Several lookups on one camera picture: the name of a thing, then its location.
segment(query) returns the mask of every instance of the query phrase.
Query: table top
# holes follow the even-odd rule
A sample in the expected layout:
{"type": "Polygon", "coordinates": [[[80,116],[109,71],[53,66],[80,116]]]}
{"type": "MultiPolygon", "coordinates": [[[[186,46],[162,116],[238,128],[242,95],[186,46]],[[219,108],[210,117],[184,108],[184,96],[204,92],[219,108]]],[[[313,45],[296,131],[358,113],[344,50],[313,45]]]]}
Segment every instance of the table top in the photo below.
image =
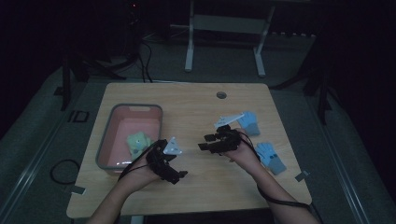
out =
{"type": "MultiPolygon", "coordinates": [[[[254,112],[261,134],[251,137],[271,142],[287,170],[275,178],[295,199],[311,203],[308,188],[295,179],[301,170],[277,113],[271,93],[264,84],[232,83],[111,83],[100,105],[92,135],[87,145],[76,186],[83,195],[72,194],[67,207],[70,217],[90,217],[117,182],[95,163],[106,123],[114,105],[155,104],[163,109],[161,139],[172,136],[183,153],[170,165],[177,171],[188,171],[172,185],[158,180],[131,195],[122,207],[123,215],[158,215],[189,212],[227,211],[268,207],[251,176],[226,157],[201,151],[204,135],[215,133],[214,123],[220,116],[243,111],[254,112]],[[223,91],[225,99],[217,97],[223,91]]],[[[231,124],[239,127],[238,122],[231,124]]]]}

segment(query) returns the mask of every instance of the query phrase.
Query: hand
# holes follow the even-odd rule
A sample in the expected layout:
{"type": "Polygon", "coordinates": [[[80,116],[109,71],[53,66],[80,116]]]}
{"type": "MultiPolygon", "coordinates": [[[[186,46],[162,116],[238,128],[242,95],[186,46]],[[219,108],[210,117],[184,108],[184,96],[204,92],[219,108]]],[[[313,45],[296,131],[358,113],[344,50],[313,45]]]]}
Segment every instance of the hand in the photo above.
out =
{"type": "MultiPolygon", "coordinates": [[[[236,130],[240,133],[246,133],[245,130],[243,129],[236,129],[236,130]]],[[[240,134],[240,135],[242,139],[248,142],[248,139],[244,134],[240,134]]],[[[237,150],[227,151],[222,153],[222,155],[230,158],[232,161],[235,161],[239,166],[241,166],[241,168],[243,168],[250,174],[259,167],[262,168],[260,160],[257,159],[256,154],[243,141],[238,146],[237,150]]]]}
{"type": "Polygon", "coordinates": [[[119,180],[116,187],[131,194],[144,188],[151,182],[160,179],[160,177],[154,174],[149,168],[146,160],[147,154],[148,152],[135,162],[134,166],[131,168],[132,171],[119,180]]]}

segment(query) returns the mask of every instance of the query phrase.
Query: gray floor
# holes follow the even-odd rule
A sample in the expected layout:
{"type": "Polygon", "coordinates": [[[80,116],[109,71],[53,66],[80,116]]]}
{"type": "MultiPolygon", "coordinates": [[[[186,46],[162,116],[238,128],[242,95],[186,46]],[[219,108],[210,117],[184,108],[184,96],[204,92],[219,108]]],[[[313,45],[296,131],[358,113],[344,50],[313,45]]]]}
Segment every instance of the gray floor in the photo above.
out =
{"type": "MultiPolygon", "coordinates": [[[[183,34],[175,31],[170,42],[163,42],[156,35],[146,38],[152,50],[148,70],[154,80],[271,86],[296,74],[314,41],[301,36],[269,36],[262,54],[267,76],[258,77],[248,44],[225,45],[207,38],[197,38],[192,71],[185,73],[187,46],[183,34]]],[[[149,49],[143,46],[141,51],[146,61],[149,49]]],[[[140,71],[137,63],[119,74],[128,77],[127,81],[140,82],[140,71]]],[[[50,169],[64,159],[82,161],[106,84],[114,80],[93,75],[88,83],[74,82],[72,102],[61,112],[62,99],[53,96],[62,83],[61,74],[59,70],[48,78],[0,142],[2,223],[71,222],[65,213],[70,189],[53,182],[50,169]],[[68,122],[72,110],[90,112],[88,121],[68,122]],[[41,162],[29,163],[37,155],[41,155],[41,162]],[[36,172],[33,178],[25,180],[29,188],[20,187],[22,192],[18,193],[14,189],[26,167],[36,172]]],[[[304,82],[271,93],[297,160],[302,170],[310,173],[306,182],[324,223],[395,223],[395,204],[346,112],[329,97],[332,110],[326,112],[328,124],[321,125],[316,115],[318,97],[303,95],[304,82]]],[[[57,175],[63,181],[74,180],[77,169],[68,164],[60,167],[57,175]]]]}

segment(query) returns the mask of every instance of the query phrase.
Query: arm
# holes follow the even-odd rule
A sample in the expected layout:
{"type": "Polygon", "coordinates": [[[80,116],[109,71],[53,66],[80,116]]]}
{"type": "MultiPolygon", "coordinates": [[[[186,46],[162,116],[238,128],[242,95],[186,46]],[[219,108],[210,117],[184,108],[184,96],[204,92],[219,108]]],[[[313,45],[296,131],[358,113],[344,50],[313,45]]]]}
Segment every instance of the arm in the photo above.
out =
{"type": "MultiPolygon", "coordinates": [[[[281,201],[297,202],[266,171],[254,152],[245,143],[242,142],[237,150],[225,152],[223,155],[235,161],[242,169],[250,174],[258,187],[266,195],[281,201]]],[[[270,202],[268,204],[280,223],[318,223],[312,214],[304,208],[270,202]]]]}
{"type": "MultiPolygon", "coordinates": [[[[131,169],[146,164],[146,156],[143,156],[131,169]]],[[[87,223],[114,223],[129,195],[159,178],[148,166],[133,170],[117,182],[87,223]]]]}

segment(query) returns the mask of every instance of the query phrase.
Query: green object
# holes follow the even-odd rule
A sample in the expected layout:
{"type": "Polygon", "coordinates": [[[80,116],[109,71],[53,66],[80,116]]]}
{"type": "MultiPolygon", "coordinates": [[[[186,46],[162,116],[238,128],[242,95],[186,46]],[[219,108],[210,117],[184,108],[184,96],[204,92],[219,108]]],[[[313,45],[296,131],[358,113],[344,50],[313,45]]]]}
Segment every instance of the green object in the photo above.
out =
{"type": "Polygon", "coordinates": [[[132,155],[132,161],[140,156],[146,147],[151,145],[151,139],[142,132],[129,135],[126,142],[132,155]]]}

